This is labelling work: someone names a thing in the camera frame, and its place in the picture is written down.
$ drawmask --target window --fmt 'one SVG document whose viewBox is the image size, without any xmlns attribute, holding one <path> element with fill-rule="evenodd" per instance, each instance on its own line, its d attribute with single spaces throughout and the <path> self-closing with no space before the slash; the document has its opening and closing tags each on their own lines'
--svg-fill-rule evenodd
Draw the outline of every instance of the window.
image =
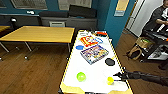
<svg viewBox="0 0 168 94">
<path fill-rule="evenodd" d="M 0 0 L 0 8 L 6 8 L 6 6 L 4 5 L 4 3 L 2 2 L 2 0 Z"/>
<path fill-rule="evenodd" d="M 47 9 L 45 0 L 11 0 L 18 9 Z"/>
</svg>

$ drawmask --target tabletop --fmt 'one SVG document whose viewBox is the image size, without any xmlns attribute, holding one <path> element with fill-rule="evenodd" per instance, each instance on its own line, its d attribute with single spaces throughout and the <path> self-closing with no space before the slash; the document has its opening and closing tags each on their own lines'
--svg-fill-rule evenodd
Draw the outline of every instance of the tabletop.
<svg viewBox="0 0 168 94">
<path fill-rule="evenodd" d="M 5 30 L 5 29 L 8 29 L 10 26 L 0 26 L 0 32 Z"/>
<path fill-rule="evenodd" d="M 101 47 L 109 51 L 109 54 L 101 60 L 90 65 L 80 54 L 82 50 L 77 50 L 76 46 L 83 45 L 79 38 L 83 37 L 79 32 L 67 67 L 60 84 L 60 88 L 65 93 L 109 93 L 109 94 L 133 94 L 128 82 L 115 81 L 113 85 L 107 84 L 107 78 L 113 77 L 115 80 L 120 80 L 119 77 L 114 77 L 115 73 L 121 72 L 120 62 L 116 56 L 114 48 L 112 47 L 108 37 L 99 37 L 103 43 Z M 114 66 L 108 66 L 105 63 L 106 58 L 112 58 L 115 61 Z M 79 72 L 86 75 L 86 80 L 79 82 L 76 78 Z"/>
<path fill-rule="evenodd" d="M 23 26 L 0 38 L 1 41 L 71 43 L 74 28 Z"/>
</svg>

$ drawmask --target toy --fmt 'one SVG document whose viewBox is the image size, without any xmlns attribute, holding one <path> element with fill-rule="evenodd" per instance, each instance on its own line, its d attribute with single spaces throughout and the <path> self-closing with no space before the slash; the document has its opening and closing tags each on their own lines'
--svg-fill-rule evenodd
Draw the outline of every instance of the toy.
<svg viewBox="0 0 168 94">
<path fill-rule="evenodd" d="M 82 46 L 82 45 L 76 46 L 76 49 L 77 49 L 77 50 L 83 50 L 83 48 L 84 48 L 84 46 Z"/>
<path fill-rule="evenodd" d="M 98 44 L 98 42 L 96 40 L 94 40 L 94 38 L 92 36 L 82 37 L 82 38 L 80 38 L 80 41 L 85 45 L 85 47 Z"/>
<path fill-rule="evenodd" d="M 96 36 L 106 37 L 107 33 L 106 31 L 95 31 Z"/>
<path fill-rule="evenodd" d="M 107 78 L 107 84 L 108 84 L 108 85 L 112 85 L 113 82 L 114 82 L 114 79 L 113 79 L 112 77 L 108 77 L 108 78 Z"/>
</svg>

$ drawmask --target white wall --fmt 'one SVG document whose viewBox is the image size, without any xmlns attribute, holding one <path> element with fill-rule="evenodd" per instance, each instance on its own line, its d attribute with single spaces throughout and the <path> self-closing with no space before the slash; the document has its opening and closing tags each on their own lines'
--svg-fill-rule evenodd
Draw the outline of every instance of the white wall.
<svg viewBox="0 0 168 94">
<path fill-rule="evenodd" d="M 138 0 L 137 5 L 131 17 L 135 18 L 138 12 L 138 9 L 140 8 L 143 1 L 144 0 Z M 154 9 L 161 6 L 162 4 L 163 4 L 163 0 L 145 0 L 140 12 L 138 13 L 135 19 L 135 22 L 133 23 L 134 19 L 130 18 L 126 28 L 139 37 L 142 32 L 142 28 L 149 20 Z"/>
</svg>

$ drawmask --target paper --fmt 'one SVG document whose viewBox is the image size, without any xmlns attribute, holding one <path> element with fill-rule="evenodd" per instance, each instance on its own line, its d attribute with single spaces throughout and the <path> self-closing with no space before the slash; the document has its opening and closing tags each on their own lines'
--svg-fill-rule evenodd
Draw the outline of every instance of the paper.
<svg viewBox="0 0 168 94">
<path fill-rule="evenodd" d="M 129 0 L 118 0 L 116 10 L 125 11 Z"/>
<path fill-rule="evenodd" d="M 69 10 L 69 5 L 91 8 L 92 0 L 58 0 L 60 10 Z"/>
<path fill-rule="evenodd" d="M 114 16 L 124 16 L 129 0 L 118 0 Z"/>
</svg>

